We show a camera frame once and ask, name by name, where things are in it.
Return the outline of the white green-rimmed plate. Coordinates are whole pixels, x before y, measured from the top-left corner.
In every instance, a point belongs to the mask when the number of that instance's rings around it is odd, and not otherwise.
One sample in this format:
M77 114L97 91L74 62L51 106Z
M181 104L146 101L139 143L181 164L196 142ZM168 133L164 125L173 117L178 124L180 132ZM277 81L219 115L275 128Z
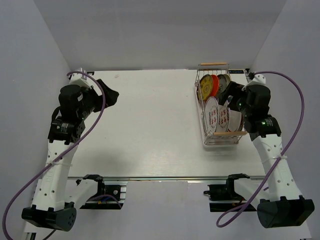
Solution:
M224 105L218 106L218 125L216 132L223 133L228 131L230 122L230 109L228 108L229 102L226 101Z
M243 129L243 116L241 112L230 110L228 132L240 132Z

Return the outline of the white plate red characters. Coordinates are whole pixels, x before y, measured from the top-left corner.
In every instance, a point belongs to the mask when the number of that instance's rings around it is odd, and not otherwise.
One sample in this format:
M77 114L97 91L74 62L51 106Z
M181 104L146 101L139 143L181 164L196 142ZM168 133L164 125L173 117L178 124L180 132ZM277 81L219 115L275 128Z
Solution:
M203 127L207 136L216 132L218 126L218 102L215 97L210 96L204 105Z

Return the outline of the orange plastic plate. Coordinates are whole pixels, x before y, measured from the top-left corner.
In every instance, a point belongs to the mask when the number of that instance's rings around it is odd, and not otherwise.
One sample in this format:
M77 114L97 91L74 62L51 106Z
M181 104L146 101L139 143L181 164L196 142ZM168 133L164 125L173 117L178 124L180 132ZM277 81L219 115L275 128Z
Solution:
M211 91L210 95L212 97L215 97L218 93L218 90L219 90L220 80L219 80L218 76L215 74L212 74L211 77L212 77L212 91Z

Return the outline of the blue floral plate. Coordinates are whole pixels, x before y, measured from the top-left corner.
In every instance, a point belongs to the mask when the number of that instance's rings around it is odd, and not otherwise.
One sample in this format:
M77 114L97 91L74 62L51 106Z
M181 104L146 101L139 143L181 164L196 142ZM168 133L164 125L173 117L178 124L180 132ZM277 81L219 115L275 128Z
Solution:
M219 80L217 95L219 95L225 91L228 84L227 84L227 78L224 74L219 74L217 77Z

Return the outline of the yellow patterned plate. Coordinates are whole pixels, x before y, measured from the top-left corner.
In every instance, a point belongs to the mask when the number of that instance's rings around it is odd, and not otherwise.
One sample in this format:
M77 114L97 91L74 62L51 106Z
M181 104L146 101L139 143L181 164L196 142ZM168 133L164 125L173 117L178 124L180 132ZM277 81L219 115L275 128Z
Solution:
M200 86L200 96L202 100L205 102L210 96L213 90L213 78L212 75L206 74L204 75L199 82Z

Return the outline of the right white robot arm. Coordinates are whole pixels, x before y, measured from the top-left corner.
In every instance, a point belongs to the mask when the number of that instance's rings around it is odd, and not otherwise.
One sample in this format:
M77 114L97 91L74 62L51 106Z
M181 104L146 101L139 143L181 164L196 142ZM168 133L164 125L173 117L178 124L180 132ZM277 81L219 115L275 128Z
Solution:
M315 210L312 199L303 197L291 174L282 146L281 130L277 120L269 114L271 91L263 84L241 85L232 81L218 99L224 105L240 112L244 127L260 157L265 177L256 185L244 173L231 174L225 184L226 195L236 200L240 196L245 204L227 210L235 215L225 223L216 223L223 228L233 222L248 206L256 209L261 225L268 228L301 226Z

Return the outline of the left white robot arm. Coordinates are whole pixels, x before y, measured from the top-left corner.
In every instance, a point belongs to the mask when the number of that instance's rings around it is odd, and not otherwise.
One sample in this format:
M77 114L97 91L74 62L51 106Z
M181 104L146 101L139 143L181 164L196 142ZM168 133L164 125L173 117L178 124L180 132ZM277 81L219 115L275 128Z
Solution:
M58 96L59 106L51 117L48 134L48 154L45 171L30 207L21 217L30 224L46 229L68 232L73 227L77 210L89 199L105 196L102 176L87 174L77 180L76 189L66 194L68 175L80 139L88 133L85 120L91 113L99 113L113 106L119 93L97 80L102 94L98 95L85 80L64 86Z

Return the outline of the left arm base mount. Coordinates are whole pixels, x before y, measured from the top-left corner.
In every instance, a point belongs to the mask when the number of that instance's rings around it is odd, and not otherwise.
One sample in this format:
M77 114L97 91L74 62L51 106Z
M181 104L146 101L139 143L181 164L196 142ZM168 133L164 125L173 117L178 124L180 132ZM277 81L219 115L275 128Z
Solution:
M88 197L86 202L77 200L74 207L82 210L120 210L126 198L127 186L125 183L115 181L105 182L98 174L87 174L76 181L76 193Z

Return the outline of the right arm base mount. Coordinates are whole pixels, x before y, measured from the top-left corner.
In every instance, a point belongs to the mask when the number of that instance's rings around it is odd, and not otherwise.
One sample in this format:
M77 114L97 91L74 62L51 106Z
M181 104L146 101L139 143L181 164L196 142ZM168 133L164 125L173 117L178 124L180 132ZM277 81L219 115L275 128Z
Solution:
M231 174L224 184L208 185L208 190L203 194L209 198L211 213L223 213L246 203L246 199L237 194L234 189L234 182L239 179L250 179L250 177L244 173Z

